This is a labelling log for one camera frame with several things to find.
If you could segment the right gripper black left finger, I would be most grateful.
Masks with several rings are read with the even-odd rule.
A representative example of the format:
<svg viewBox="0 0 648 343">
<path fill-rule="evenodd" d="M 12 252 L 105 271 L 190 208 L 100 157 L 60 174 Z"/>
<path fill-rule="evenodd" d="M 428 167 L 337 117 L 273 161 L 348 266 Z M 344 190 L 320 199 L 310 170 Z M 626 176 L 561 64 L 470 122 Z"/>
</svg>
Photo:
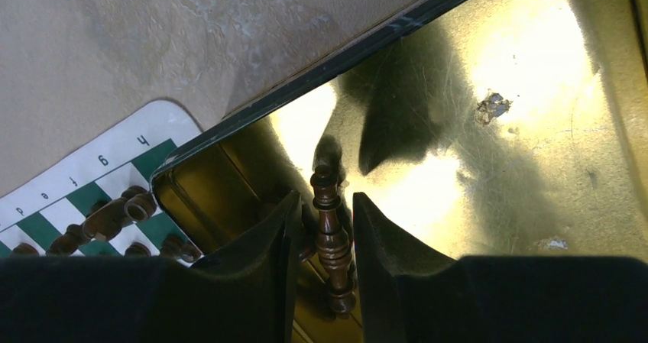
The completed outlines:
<svg viewBox="0 0 648 343">
<path fill-rule="evenodd" d="M 300 194 L 190 267 L 165 257 L 10 257 L 3 342 L 289 342 Z"/>
</svg>

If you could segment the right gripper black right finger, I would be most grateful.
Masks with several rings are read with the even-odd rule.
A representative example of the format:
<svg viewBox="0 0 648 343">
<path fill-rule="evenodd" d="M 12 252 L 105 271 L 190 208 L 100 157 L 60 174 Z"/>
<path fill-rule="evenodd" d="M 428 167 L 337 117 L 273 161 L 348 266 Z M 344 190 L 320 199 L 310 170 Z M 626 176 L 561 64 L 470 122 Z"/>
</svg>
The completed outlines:
<svg viewBox="0 0 648 343">
<path fill-rule="evenodd" d="M 353 196 L 366 342 L 645 342 L 647 265 L 632 257 L 434 250 Z"/>
</svg>

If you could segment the dark wooden king piece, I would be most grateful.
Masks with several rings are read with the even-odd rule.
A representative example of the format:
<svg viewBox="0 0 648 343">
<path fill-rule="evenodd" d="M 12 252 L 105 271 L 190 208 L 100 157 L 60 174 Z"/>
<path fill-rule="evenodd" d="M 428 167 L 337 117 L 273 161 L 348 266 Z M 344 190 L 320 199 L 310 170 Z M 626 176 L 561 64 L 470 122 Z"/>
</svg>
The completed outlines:
<svg viewBox="0 0 648 343">
<path fill-rule="evenodd" d="M 328 274 L 326 291 L 330 309 L 341 318 L 348 318 L 356 306 L 355 282 L 350 274 L 351 242 L 339 221 L 338 175 L 331 167 L 319 165 L 310 178 L 313 206 L 318 211 L 318 233 L 315 245 L 319 262 Z"/>
</svg>

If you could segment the dark wooden pawn piece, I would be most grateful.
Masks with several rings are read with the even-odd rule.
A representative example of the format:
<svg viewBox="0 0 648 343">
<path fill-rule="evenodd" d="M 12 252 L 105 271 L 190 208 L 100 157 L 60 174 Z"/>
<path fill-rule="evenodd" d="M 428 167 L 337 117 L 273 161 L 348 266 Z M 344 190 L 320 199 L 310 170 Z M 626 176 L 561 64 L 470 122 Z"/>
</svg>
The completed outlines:
<svg viewBox="0 0 648 343">
<path fill-rule="evenodd" d="M 12 249 L 10 257 L 38 257 L 39 251 L 27 243 L 20 243 Z"/>
<path fill-rule="evenodd" d="M 134 242 L 126 248 L 124 255 L 126 257 L 150 257 L 151 252 L 144 244 Z"/>
</svg>

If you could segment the dark rook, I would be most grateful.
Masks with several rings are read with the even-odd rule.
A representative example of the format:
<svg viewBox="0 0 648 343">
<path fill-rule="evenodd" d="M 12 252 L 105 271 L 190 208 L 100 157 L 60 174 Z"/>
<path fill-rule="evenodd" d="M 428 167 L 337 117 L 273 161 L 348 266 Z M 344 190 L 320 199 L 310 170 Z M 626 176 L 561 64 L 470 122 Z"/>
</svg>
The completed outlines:
<svg viewBox="0 0 648 343">
<path fill-rule="evenodd" d="M 121 196 L 126 199 L 124 212 L 134 222 L 147 221 L 157 211 L 152 193 L 141 186 L 130 186 Z"/>
</svg>

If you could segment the dark wooden knight piece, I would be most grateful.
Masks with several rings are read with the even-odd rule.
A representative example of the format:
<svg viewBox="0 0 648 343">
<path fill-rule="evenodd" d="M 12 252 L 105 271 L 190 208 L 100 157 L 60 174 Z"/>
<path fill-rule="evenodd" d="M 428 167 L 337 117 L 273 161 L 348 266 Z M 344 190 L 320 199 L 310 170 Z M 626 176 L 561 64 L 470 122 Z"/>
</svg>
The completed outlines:
<svg viewBox="0 0 648 343">
<path fill-rule="evenodd" d="M 83 234 L 88 239 L 111 241 L 130 222 L 126 202 L 125 198 L 114 199 L 92 213 L 82 224 Z"/>
</svg>

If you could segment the dark wooden bishop piece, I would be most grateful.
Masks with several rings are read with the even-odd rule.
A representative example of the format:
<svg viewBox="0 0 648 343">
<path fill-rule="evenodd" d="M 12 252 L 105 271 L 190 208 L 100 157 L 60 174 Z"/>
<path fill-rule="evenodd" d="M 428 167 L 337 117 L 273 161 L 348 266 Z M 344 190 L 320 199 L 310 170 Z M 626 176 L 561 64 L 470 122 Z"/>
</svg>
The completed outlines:
<svg viewBox="0 0 648 343">
<path fill-rule="evenodd" d="M 88 244 L 90 241 L 91 238 L 83 231 L 82 225 L 68 225 L 66 231 L 51 243 L 46 255 L 68 257 L 77 251 L 80 246 Z"/>
</svg>

